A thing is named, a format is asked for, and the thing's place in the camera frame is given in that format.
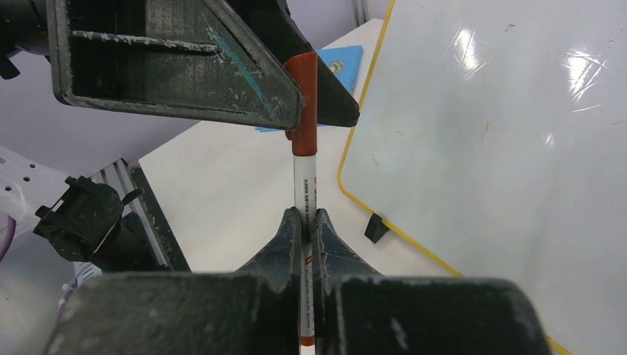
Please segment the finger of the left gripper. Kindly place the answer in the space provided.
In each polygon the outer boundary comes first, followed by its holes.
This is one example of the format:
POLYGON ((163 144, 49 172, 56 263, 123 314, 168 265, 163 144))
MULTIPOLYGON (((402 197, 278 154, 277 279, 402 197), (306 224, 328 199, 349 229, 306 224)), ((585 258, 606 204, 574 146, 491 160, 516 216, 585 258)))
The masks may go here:
MULTIPOLYGON (((281 64, 295 55, 314 51, 291 18, 286 1, 230 0, 230 6, 281 64)), ((355 126, 359 105, 321 58, 317 75, 318 122, 355 126)))
POLYGON ((63 104, 274 129, 299 123, 299 87, 225 1, 46 7, 63 104))

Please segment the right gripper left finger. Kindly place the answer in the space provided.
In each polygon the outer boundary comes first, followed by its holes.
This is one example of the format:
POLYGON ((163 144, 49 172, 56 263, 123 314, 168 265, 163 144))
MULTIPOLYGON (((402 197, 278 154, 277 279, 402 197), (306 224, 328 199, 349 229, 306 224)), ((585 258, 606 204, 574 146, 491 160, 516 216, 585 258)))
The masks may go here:
POLYGON ((87 280, 48 354, 297 354, 299 233, 295 208, 230 273, 136 272, 87 280))

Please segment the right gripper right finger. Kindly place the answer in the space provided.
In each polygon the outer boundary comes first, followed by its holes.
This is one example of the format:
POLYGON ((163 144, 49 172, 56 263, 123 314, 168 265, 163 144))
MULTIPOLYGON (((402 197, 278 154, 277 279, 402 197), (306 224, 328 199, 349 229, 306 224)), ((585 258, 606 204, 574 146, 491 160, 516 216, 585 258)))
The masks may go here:
POLYGON ((317 354, 549 354, 525 293, 508 280, 388 277, 316 213, 317 354))

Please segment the brown capped whiteboard marker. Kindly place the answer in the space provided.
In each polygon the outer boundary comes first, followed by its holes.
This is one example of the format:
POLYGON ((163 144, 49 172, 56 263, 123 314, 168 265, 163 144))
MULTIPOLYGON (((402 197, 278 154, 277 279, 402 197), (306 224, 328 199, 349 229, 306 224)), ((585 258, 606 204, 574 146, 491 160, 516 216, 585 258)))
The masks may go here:
POLYGON ((285 63, 285 68, 303 97, 299 125, 286 136, 294 156, 294 205, 302 226, 299 340, 301 346, 312 347, 315 345, 312 237, 316 217, 318 55, 315 52, 295 55, 285 63))

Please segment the yellow framed whiteboard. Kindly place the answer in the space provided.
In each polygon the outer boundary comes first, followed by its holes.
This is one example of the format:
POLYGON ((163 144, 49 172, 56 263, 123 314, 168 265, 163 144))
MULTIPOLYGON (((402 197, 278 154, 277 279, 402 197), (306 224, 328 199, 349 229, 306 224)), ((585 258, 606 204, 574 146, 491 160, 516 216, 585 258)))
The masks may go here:
POLYGON ((392 1, 337 180, 561 354, 626 352, 626 3, 392 1))

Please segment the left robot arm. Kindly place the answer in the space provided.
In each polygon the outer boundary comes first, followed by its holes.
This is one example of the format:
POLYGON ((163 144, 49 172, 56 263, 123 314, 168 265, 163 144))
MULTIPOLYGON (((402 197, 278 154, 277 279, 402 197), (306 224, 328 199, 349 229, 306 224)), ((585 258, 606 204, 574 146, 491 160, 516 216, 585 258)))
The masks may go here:
MULTIPOLYGON (((3 1, 1 77, 19 52, 45 57, 68 106, 300 128, 313 116, 352 127, 358 104, 323 63, 284 1, 3 1)), ((71 262, 104 271, 185 268, 118 192, 1 150, 1 211, 71 262)))

